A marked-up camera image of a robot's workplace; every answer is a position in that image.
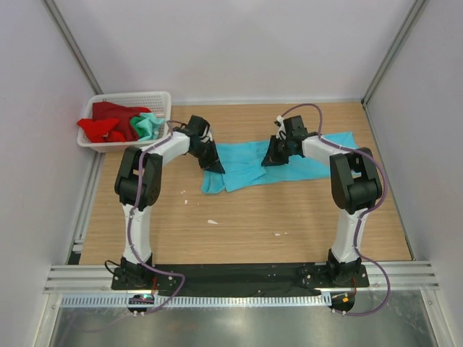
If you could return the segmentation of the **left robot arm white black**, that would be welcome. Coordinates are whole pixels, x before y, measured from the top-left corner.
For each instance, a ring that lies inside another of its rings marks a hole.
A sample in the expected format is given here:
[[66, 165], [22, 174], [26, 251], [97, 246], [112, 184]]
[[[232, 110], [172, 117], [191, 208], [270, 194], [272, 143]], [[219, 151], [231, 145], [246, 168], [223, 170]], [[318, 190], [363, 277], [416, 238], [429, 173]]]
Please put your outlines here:
[[163, 139], [124, 151], [114, 191], [124, 211], [125, 246], [120, 263], [113, 271], [112, 289], [146, 289], [157, 275], [165, 273], [155, 270], [152, 263], [151, 210], [161, 193], [163, 167], [186, 154], [197, 158], [203, 171], [225, 173], [211, 125], [196, 115], [186, 124], [170, 129]]

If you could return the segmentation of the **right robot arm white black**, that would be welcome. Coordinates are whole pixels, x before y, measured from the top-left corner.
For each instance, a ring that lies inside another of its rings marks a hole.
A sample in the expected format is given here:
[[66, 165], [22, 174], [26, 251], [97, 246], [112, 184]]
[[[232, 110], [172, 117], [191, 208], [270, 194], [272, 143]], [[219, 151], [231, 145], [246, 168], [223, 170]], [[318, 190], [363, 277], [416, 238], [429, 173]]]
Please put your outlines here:
[[262, 166], [286, 165], [295, 155], [329, 166], [331, 195], [339, 219], [335, 241], [328, 251], [326, 277], [334, 286], [347, 286], [360, 274], [365, 221], [376, 203], [383, 201], [377, 163], [366, 147], [355, 150], [309, 132], [301, 116], [278, 116], [275, 124], [279, 130], [271, 136]]

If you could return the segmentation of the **blue t shirt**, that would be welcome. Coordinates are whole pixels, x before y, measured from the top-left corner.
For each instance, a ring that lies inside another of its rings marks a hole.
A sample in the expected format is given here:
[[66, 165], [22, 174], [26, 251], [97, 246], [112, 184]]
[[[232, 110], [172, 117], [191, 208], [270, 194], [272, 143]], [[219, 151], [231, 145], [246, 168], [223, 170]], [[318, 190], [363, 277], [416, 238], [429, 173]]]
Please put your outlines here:
[[283, 166], [262, 166], [269, 141], [218, 143], [216, 149], [225, 173], [204, 173], [204, 194], [234, 192], [245, 187], [274, 184], [281, 181], [324, 179], [330, 176], [327, 164], [294, 155]]

